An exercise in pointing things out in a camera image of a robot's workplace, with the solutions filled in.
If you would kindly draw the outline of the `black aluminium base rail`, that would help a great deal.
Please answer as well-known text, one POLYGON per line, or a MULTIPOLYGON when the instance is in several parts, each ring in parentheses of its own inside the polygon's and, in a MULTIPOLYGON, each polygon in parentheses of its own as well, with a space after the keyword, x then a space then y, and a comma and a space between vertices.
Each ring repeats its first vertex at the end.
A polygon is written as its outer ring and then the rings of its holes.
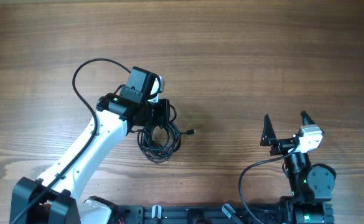
POLYGON ((273 224, 333 224, 334 211, 330 204, 289 205, 288 203, 254 204, 236 207, 162 207, 155 205, 120 205, 117 223, 273 223, 273 224))

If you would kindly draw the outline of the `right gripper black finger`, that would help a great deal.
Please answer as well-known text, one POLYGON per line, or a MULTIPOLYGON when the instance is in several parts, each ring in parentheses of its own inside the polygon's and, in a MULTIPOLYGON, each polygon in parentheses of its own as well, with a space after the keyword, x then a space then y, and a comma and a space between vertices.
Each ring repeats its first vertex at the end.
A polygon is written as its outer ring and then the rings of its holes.
POLYGON ((301 111, 302 124, 306 125, 314 125, 315 122, 310 118, 306 111, 301 111))
POLYGON ((264 116, 263 133, 260 140, 261 146, 272 146, 277 143, 276 134, 274 132, 271 120, 268 114, 264 116))

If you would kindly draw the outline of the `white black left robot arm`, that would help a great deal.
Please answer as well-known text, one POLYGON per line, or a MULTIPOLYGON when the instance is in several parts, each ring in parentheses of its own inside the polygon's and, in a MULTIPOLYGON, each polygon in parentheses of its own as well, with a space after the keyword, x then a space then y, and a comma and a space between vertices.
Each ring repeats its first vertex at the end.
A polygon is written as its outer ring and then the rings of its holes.
POLYGON ((117 93, 102 96, 89 125, 66 153, 36 180, 23 177, 14 186, 11 223, 117 223, 114 203, 100 197, 79 199, 107 154, 134 126, 164 125, 169 102, 160 99, 161 76, 133 67, 117 93))

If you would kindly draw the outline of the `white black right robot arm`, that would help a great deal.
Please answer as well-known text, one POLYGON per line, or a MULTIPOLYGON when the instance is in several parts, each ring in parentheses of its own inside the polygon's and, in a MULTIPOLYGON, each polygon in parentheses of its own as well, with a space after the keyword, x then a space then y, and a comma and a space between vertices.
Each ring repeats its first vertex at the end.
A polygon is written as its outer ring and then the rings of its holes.
POLYGON ((336 171, 325 164, 312 164, 309 159, 309 152, 320 146, 324 132, 305 111, 301 112, 301 117, 298 133, 291 138, 278 139, 270 117, 264 116, 260 145, 269 146, 270 155, 283 157, 283 171, 292 194, 280 198, 275 220, 279 223, 334 223, 334 211, 329 202, 336 171))

